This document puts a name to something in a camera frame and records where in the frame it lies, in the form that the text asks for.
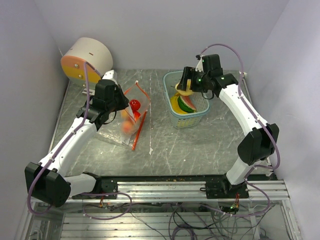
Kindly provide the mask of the yellow toy mango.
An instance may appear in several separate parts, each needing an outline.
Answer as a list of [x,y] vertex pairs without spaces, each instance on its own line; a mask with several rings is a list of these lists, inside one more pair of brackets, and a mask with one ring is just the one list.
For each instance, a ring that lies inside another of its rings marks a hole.
[[194,94],[194,92],[191,90],[191,79],[187,80],[186,90],[179,90],[178,89],[178,83],[175,86],[171,86],[176,90],[176,92],[181,96],[191,96]]

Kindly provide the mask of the red toy wax apple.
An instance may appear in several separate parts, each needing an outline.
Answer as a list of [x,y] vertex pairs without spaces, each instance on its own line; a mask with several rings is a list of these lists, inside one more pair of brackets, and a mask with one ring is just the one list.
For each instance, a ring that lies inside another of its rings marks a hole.
[[137,99],[132,99],[129,102],[129,105],[130,105],[132,111],[138,111],[141,108],[141,103]]

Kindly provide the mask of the clear orange-zip top bag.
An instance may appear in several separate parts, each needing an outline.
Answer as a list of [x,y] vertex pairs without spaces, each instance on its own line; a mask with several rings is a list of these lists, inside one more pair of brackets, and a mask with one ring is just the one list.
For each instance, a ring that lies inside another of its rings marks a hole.
[[142,117],[149,109],[151,101],[138,81],[124,92],[124,96],[129,100],[129,105],[120,111],[122,118],[120,136],[121,141],[128,145],[132,136],[138,131]]

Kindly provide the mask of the red toy pear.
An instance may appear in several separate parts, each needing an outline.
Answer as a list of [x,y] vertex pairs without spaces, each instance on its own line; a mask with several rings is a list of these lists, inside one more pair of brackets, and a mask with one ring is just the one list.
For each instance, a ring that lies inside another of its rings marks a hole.
[[138,112],[138,111],[133,111],[133,115],[134,115],[134,120],[137,122],[140,117],[141,117],[141,114]]

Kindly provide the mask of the pink toy peach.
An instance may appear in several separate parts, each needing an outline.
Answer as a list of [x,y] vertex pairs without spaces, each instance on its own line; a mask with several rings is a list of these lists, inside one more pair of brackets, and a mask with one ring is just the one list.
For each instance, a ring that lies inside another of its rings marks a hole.
[[121,130],[124,134],[131,135],[134,132],[135,124],[130,120],[125,120],[122,122]]

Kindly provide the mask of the orange toy peach with leaf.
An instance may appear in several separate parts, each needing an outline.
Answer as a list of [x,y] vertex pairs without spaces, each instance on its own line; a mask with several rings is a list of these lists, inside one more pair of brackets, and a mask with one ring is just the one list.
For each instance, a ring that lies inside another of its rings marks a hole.
[[121,114],[121,118],[125,121],[130,119],[130,115],[128,114],[128,112],[126,110],[121,110],[120,111]]

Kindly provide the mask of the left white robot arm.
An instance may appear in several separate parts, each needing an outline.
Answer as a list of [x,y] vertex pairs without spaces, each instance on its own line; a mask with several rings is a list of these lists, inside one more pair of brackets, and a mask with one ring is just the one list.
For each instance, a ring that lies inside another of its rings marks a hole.
[[82,147],[109,119],[113,112],[129,106],[121,87],[115,80],[101,79],[95,93],[79,109],[71,127],[39,163],[30,162],[24,170],[28,199],[36,198],[56,208],[74,195],[85,193],[96,199],[102,193],[101,178],[93,173],[67,177],[71,163]]

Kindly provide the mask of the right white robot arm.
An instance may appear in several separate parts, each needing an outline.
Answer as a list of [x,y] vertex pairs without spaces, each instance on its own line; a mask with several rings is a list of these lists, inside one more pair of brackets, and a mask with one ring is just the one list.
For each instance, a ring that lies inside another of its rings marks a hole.
[[255,168],[263,167],[262,161],[273,153],[279,127],[268,123],[254,109],[241,90],[240,82],[233,74],[224,74],[217,54],[198,56],[196,67],[186,66],[176,89],[183,92],[205,94],[212,92],[232,112],[238,121],[244,139],[237,147],[238,158],[231,169],[224,174],[218,191],[226,198],[233,197]]

